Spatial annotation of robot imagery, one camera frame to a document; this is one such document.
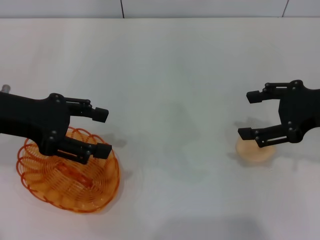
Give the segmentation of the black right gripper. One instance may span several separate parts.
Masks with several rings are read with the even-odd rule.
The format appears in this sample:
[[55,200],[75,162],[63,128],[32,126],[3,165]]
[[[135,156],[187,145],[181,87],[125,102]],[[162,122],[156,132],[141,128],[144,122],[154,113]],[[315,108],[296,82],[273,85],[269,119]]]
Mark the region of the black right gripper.
[[255,140],[260,148],[299,143],[309,130],[320,126],[320,90],[305,87],[301,80],[266,83],[262,91],[249,91],[246,97],[250,104],[279,100],[281,125],[238,129],[242,140]]

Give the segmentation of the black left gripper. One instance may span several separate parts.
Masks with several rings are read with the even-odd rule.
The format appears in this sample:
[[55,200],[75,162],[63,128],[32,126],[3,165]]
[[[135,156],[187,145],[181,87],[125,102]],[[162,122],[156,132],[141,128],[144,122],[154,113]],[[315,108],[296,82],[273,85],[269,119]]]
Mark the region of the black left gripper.
[[0,132],[34,141],[45,156],[58,152],[71,116],[105,123],[108,115],[107,109],[93,108],[89,99],[64,98],[57,93],[44,99],[0,94]]

